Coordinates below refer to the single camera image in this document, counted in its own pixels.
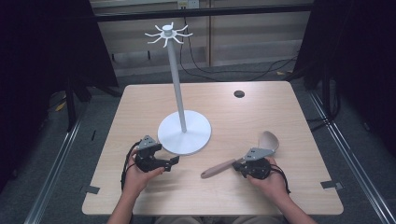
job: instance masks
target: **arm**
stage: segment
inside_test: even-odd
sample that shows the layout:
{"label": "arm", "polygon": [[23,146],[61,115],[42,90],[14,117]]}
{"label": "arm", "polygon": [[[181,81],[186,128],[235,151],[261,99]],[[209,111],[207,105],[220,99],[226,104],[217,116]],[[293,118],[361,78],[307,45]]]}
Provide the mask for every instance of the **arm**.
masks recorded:
{"label": "arm", "polygon": [[146,187],[150,179],[157,175],[161,175],[164,171],[163,167],[157,168],[153,171],[144,173],[136,165],[134,165],[134,154],[137,150],[134,149],[128,161],[128,166],[132,165],[126,174],[125,185],[120,200],[114,208],[107,224],[128,224],[132,218],[132,211],[134,203],[140,192]]}
{"label": "arm", "polygon": [[[276,165],[273,158],[267,158],[267,160]],[[290,224],[311,224],[316,223],[309,215],[307,215],[289,196],[285,190],[285,180],[277,172],[271,172],[271,174],[261,180],[253,178],[248,175],[247,179],[249,182],[258,187],[260,191],[269,198],[285,216]]]}

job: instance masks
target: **wrist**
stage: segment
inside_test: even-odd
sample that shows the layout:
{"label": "wrist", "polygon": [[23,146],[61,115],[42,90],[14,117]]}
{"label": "wrist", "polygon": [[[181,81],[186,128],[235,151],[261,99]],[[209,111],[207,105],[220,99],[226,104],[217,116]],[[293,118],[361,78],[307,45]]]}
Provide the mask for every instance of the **wrist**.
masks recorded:
{"label": "wrist", "polygon": [[121,194],[121,198],[127,203],[134,203],[136,201],[137,197],[139,197],[139,194],[140,193],[124,191]]}
{"label": "wrist", "polygon": [[128,199],[136,199],[140,195],[140,188],[136,185],[132,185],[129,182],[125,183],[124,189],[122,191],[121,196],[124,196],[125,198]]}
{"label": "wrist", "polygon": [[282,203],[289,203],[291,201],[291,197],[286,192],[271,195],[269,198],[276,206],[280,206]]}

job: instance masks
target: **gray floor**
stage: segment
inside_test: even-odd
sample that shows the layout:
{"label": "gray floor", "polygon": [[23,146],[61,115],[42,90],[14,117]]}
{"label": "gray floor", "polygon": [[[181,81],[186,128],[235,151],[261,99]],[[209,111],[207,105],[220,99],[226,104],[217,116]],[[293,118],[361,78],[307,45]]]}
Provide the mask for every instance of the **gray floor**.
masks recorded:
{"label": "gray floor", "polygon": [[[269,63],[237,64],[225,67],[206,68],[210,71],[266,71]],[[277,69],[276,71],[292,70],[293,64]],[[207,81],[248,81],[281,80],[284,76],[271,72],[263,73],[225,72],[209,74],[197,69],[189,70],[191,74],[210,77],[197,77],[180,71],[180,81],[207,82]],[[122,76],[118,78],[122,91],[126,85],[171,83],[169,72]],[[319,117],[317,109],[311,99],[309,91],[304,89],[301,79],[293,80],[292,87],[307,119]],[[106,136],[117,110],[120,98],[109,96],[99,90],[90,89],[92,100],[88,104],[78,103],[78,111],[86,108],[80,114],[80,126],[76,139],[67,155],[56,185],[51,193],[48,204],[45,206],[40,223],[106,223],[108,216],[86,216],[81,212],[85,197],[80,192],[81,187],[89,185],[98,162]],[[366,174],[370,177],[380,195],[386,201],[391,213],[396,210],[396,181],[391,178],[396,174],[395,158],[390,156],[380,139],[367,132],[362,125],[364,120],[354,108],[344,99],[335,122],[349,143],[349,155],[354,155],[361,163]],[[311,127],[319,122],[309,123]],[[45,123],[31,155],[26,157],[19,170],[19,176],[10,180],[0,195],[0,223],[22,223],[43,186],[50,171],[51,165],[57,157],[59,148],[66,136],[66,110],[54,112],[49,110],[49,119]],[[338,194],[345,207],[344,213],[339,216],[314,216],[319,223],[382,223],[368,200],[360,183],[352,173],[339,147],[334,142],[326,126],[313,132],[319,151],[326,163],[332,180],[341,182],[343,189]],[[150,223],[150,217],[137,217],[135,223]]]}

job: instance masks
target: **white mug tree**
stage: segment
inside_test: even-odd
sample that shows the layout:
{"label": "white mug tree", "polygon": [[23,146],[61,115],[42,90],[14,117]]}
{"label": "white mug tree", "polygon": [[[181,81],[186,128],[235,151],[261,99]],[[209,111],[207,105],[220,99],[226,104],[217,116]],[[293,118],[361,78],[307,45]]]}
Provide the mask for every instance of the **white mug tree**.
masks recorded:
{"label": "white mug tree", "polygon": [[173,25],[173,23],[165,25],[162,29],[156,25],[157,30],[161,31],[159,34],[146,34],[148,36],[159,36],[155,41],[148,42],[149,44],[165,39],[163,47],[168,48],[169,63],[177,99],[177,112],[168,115],[161,122],[158,129],[158,140],[167,151],[177,155],[190,155],[202,149],[209,141],[211,126],[208,119],[202,114],[192,110],[184,110],[173,41],[183,44],[176,36],[190,36],[192,34],[178,34],[178,31],[183,31],[188,26],[186,25],[181,30],[173,30]]}

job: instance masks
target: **forearm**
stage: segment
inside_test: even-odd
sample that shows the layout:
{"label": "forearm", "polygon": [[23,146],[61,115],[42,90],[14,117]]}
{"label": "forearm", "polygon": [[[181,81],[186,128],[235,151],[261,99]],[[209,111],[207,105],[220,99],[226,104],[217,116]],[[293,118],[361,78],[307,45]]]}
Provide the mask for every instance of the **forearm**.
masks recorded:
{"label": "forearm", "polygon": [[137,196],[122,194],[107,224],[129,224]]}
{"label": "forearm", "polygon": [[307,215],[290,197],[285,196],[281,200],[275,201],[283,216],[290,224],[314,224],[317,223]]}

